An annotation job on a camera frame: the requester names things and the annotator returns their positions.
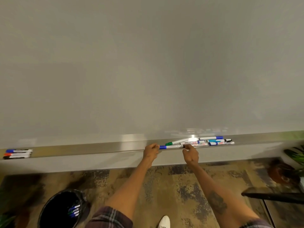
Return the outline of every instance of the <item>plaid sleeve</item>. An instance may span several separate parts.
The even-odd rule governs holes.
[[[240,228],[272,228],[266,221],[263,219],[254,219],[250,222],[247,222],[245,225]]]
[[[132,228],[126,215],[109,206],[101,207],[85,226],[86,228]]]

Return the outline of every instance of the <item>whiteboard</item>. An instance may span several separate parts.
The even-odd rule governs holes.
[[[303,0],[1,0],[0,148],[304,128]]]

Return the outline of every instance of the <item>hand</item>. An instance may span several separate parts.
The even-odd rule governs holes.
[[[157,143],[153,143],[145,147],[145,150],[143,151],[143,160],[146,160],[148,162],[148,168],[152,166],[152,162],[157,157],[158,150],[159,145]]]
[[[184,159],[190,168],[199,164],[199,153],[192,145],[185,145],[185,149],[183,149],[183,154]]]

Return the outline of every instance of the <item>tattoo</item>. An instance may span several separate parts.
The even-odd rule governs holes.
[[[211,208],[219,214],[223,214],[227,209],[227,204],[224,202],[223,198],[219,196],[215,191],[211,191],[207,200]]]

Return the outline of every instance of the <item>shoe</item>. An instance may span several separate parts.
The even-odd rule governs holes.
[[[170,228],[170,218],[165,215],[158,223],[158,228]]]

